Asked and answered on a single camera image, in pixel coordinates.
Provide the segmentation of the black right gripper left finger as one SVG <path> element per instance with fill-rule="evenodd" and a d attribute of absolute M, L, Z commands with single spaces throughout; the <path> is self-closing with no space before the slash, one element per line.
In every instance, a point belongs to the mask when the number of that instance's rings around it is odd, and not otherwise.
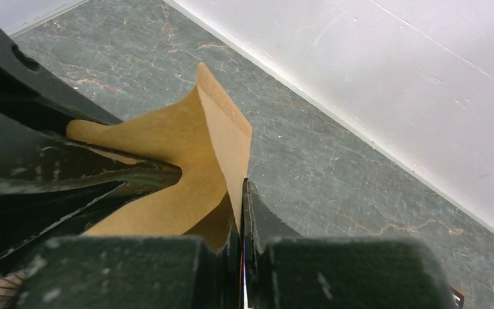
<path fill-rule="evenodd" d="M 16 308 L 242 308 L 229 197 L 188 234 L 51 238 L 26 269 Z"/>

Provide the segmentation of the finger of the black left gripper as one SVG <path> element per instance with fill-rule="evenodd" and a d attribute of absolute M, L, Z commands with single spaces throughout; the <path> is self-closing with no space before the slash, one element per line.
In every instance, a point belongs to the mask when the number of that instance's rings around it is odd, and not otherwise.
<path fill-rule="evenodd" d="M 36 131 L 65 135 L 72 120 L 121 120 L 27 56 L 0 29 L 0 113 Z"/>

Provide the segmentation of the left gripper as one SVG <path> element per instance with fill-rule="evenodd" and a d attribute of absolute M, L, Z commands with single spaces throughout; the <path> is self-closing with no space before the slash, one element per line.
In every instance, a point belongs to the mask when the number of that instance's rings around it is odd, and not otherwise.
<path fill-rule="evenodd" d="M 0 277 L 47 239 L 81 234 L 181 176 L 167 162 L 41 133 L 0 113 Z"/>

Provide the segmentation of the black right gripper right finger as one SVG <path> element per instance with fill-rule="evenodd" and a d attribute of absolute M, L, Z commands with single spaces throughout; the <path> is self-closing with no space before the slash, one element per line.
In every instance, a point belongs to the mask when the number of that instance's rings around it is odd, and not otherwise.
<path fill-rule="evenodd" d="M 243 184 L 251 308 L 455 308 L 439 260 L 414 238 L 307 237 Z"/>

